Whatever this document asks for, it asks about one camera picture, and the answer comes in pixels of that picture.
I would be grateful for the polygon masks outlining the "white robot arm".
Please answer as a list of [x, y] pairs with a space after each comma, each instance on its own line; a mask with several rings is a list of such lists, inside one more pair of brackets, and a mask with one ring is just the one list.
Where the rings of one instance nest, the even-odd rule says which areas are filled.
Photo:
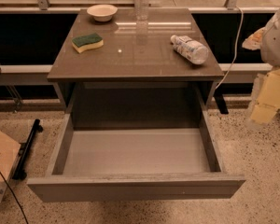
[[274, 67], [280, 67], [280, 8], [266, 25], [242, 43], [244, 49], [260, 50], [261, 59]]

